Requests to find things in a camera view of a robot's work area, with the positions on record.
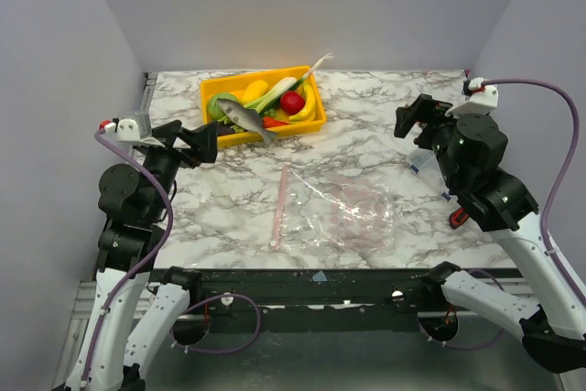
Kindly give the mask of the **yellow toy bananas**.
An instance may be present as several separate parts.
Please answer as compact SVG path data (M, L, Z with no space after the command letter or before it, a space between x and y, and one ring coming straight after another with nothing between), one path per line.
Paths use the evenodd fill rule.
M313 89L306 83L302 84L302 91L305 97L305 105L299 112L289 117L289 120L294 123L311 121L315 118L317 105L316 95Z

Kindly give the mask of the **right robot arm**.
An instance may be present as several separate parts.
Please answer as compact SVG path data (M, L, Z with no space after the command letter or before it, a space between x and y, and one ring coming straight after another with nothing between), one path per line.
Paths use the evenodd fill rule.
M444 262L422 280L421 298L432 310L448 304L473 311L515 336L530 357L551 373L585 365L584 284L559 269L563 254L540 230L538 205L525 184L500 167L508 144L487 113L452 116L451 103L421 94L396 111L394 135L423 125L415 144L433 152L450 195L481 230L508 254L535 300L521 299Z

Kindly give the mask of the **grey toy fish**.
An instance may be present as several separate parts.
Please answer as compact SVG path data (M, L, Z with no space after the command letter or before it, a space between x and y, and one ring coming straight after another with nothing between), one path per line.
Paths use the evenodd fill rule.
M219 98L216 102L228 119L248 132L259 134L269 145L277 138L277 133L267 130L263 120L256 110L243 107L237 101Z

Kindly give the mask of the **clear zip top bag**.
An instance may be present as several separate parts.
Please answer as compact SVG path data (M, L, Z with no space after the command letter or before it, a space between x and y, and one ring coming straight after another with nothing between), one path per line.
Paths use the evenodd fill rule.
M315 175L284 166L270 246L367 253L387 248L396 238L395 201L378 176Z

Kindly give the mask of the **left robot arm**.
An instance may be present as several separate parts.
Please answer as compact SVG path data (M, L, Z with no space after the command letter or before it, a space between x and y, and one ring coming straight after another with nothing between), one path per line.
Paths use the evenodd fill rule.
M121 158L99 180L106 223L98 239L92 311L62 390L143 390L147 371L179 315L202 304L200 275L172 267L144 316L136 308L174 223L180 168L215 162L219 126L152 127L146 115L101 123L95 139Z

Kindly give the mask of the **red toy apple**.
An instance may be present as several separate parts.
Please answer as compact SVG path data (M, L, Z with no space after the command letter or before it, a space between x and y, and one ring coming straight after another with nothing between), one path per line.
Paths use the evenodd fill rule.
M305 100L297 92L287 91L281 96L279 105L287 115L294 115L304 108Z

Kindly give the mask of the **red toy chili pepper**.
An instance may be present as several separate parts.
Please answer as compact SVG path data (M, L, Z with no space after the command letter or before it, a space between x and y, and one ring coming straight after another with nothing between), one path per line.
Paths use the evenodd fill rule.
M281 121L269 116L265 116L263 118L263 127L265 129L269 129L269 128L275 128L275 127L280 127L280 126L287 126L288 122L285 121Z

